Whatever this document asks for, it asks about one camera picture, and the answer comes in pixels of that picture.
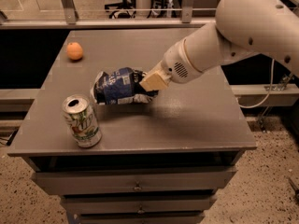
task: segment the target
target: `label on can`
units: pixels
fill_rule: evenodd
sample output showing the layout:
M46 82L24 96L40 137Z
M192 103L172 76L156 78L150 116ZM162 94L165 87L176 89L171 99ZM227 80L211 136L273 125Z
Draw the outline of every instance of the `label on can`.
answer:
M84 95L67 97L63 103L64 119L80 147L91 147L101 139L101 133L90 101Z

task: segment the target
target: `can lid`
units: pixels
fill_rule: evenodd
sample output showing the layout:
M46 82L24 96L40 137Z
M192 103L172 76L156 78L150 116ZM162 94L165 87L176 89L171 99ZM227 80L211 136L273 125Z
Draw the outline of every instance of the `can lid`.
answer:
M63 103L63 110L69 114L77 114L87 108L89 101L82 95L72 95L67 97Z

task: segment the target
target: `orange fruit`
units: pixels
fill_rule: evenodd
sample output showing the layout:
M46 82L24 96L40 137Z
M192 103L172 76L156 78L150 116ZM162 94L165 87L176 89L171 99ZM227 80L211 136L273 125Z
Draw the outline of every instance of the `orange fruit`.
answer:
M78 42L70 42L66 46L66 54L72 60L79 60L83 57L83 48Z

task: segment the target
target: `metal tool on floor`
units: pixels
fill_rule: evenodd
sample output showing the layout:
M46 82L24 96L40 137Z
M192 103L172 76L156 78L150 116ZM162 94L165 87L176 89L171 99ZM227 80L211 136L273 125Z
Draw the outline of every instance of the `metal tool on floor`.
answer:
M289 182L290 182L293 190L295 191L295 198L299 202L299 186L296 185L290 177L289 177Z

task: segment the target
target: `drawer knob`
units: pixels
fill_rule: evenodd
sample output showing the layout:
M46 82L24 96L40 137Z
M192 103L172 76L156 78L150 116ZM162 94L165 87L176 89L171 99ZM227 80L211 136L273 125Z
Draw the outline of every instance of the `drawer knob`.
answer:
M139 182L136 182L136 186L133 187L133 190L134 191L142 191L142 188L140 187Z
M138 214L145 214L145 210L142 209L142 206L139 207L139 210L137 212Z

